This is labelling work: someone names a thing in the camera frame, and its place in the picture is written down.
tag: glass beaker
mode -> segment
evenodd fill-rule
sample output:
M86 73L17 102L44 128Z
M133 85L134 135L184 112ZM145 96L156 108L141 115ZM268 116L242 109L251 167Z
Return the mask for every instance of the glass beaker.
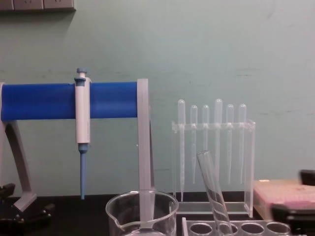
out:
M175 236L177 200L155 190L130 191L106 205L110 236Z

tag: green wall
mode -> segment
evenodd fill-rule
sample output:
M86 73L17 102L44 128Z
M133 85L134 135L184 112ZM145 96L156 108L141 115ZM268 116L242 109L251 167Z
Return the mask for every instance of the green wall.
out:
M156 186L172 190L176 103L246 103L257 123L255 178L315 169L313 0L77 0L74 14L0 16L0 80L148 78ZM75 122L19 122L39 195L79 194ZM138 186L136 119L93 120L88 194ZM5 143L2 183L18 182ZM203 191L202 182L186 186Z

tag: clear acrylic rack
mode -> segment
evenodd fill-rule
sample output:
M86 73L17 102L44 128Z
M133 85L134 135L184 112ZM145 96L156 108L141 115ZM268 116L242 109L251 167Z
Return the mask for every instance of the clear acrylic rack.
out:
M245 104L234 112L232 104L223 109L221 99L215 101L212 114L213 121L208 105L201 109L191 105L186 112L185 101L178 101L178 120L172 122L173 194L181 192L178 214L211 214L208 202L185 202L183 195L187 184L191 191L198 191L202 178L196 155L209 150L222 191L244 192L244 201L226 203L228 213L252 217L255 122L247 119Z

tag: blue cylindrical bar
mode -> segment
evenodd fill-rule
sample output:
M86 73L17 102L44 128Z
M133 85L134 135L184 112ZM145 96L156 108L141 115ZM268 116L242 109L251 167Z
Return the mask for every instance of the blue cylindrical bar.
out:
M91 83L91 118L137 117L137 83ZM74 84L3 85L2 121L75 119Z

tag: electrical outlet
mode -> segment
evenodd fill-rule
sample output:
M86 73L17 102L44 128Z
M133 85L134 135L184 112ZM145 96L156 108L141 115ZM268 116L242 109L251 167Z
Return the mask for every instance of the electrical outlet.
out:
M73 0L44 0L44 8L75 10Z
M43 0L13 0L15 10L43 10Z
M13 11L13 0L0 0L0 11Z

